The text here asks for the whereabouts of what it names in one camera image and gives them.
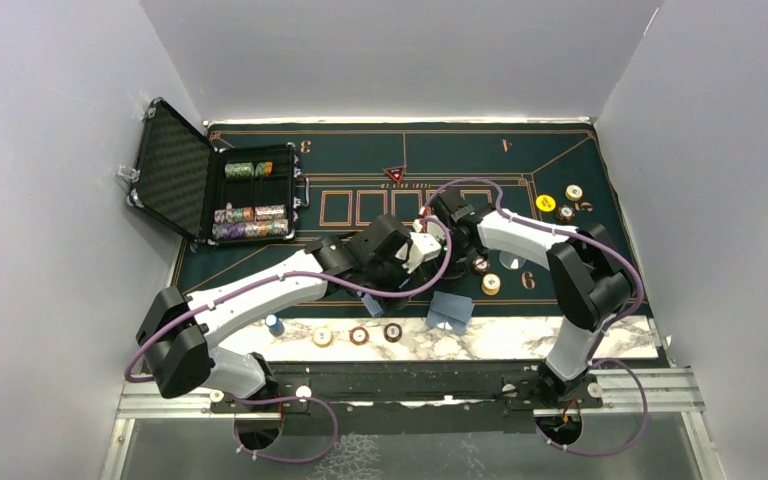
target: stack of poker chips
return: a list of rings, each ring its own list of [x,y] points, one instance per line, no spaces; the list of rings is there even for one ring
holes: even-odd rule
[[[284,205],[233,208],[213,212],[213,238],[238,240],[285,236],[289,231],[287,209]]]
[[[289,220],[286,218],[268,222],[213,224],[213,237],[217,240],[277,237],[287,235],[288,233],[290,233]]]
[[[271,174],[272,162],[260,162],[257,167],[252,163],[229,163],[225,165],[225,177],[229,179],[268,177]]]

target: green felt surface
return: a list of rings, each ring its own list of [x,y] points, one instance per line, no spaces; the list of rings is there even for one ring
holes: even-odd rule
[[[582,187],[573,224],[596,221],[608,228],[623,255],[630,256],[619,207],[598,150],[596,134],[587,124],[277,124],[213,125],[209,138],[216,146],[255,147],[293,142],[301,166],[311,179],[310,207],[300,210],[296,240],[233,248],[182,246],[173,284],[182,292],[218,287],[268,268],[302,248],[305,241],[326,233],[356,231],[384,211],[406,223],[440,185],[463,176],[490,178],[503,186],[506,208],[531,218],[556,222],[554,212],[534,206],[537,195],[551,195],[558,205],[576,207],[564,196],[566,186]],[[401,185],[382,169],[406,165]],[[486,185],[460,187],[464,197],[480,204],[495,191]],[[300,188],[298,195],[303,195]],[[558,315],[549,273],[527,264],[510,271],[490,257],[491,271],[500,276],[498,295],[481,292],[480,277],[441,288],[475,300],[475,316]],[[424,316],[430,293],[413,298],[391,316]],[[651,314],[648,305],[639,311]],[[286,317],[365,317],[359,300],[345,293],[280,313]]]

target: poker chip case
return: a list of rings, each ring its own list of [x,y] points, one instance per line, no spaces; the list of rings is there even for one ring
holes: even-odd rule
[[[126,177],[129,205],[193,243],[226,246],[293,238],[298,221],[295,209],[303,205],[295,198],[295,181],[304,178],[293,144],[211,146],[207,137],[162,98],[151,102],[143,120],[136,167]],[[226,165],[230,172],[240,164],[257,165],[258,176],[253,171],[247,178],[226,175]],[[286,223],[281,220],[280,229],[262,230],[256,238],[214,238],[215,217],[229,206],[283,206]]]

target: case lid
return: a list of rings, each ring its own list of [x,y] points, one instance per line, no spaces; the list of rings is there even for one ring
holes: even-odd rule
[[[213,147],[165,100],[152,100],[137,157],[131,199],[189,240],[197,240]]]

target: red poker chip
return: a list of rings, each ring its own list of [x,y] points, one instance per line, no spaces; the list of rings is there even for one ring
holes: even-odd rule
[[[349,340],[355,345],[363,345],[369,341],[369,332],[363,327],[355,327],[349,332]]]
[[[402,338],[402,327],[398,323],[388,323],[384,326],[384,338],[390,343],[396,343]]]

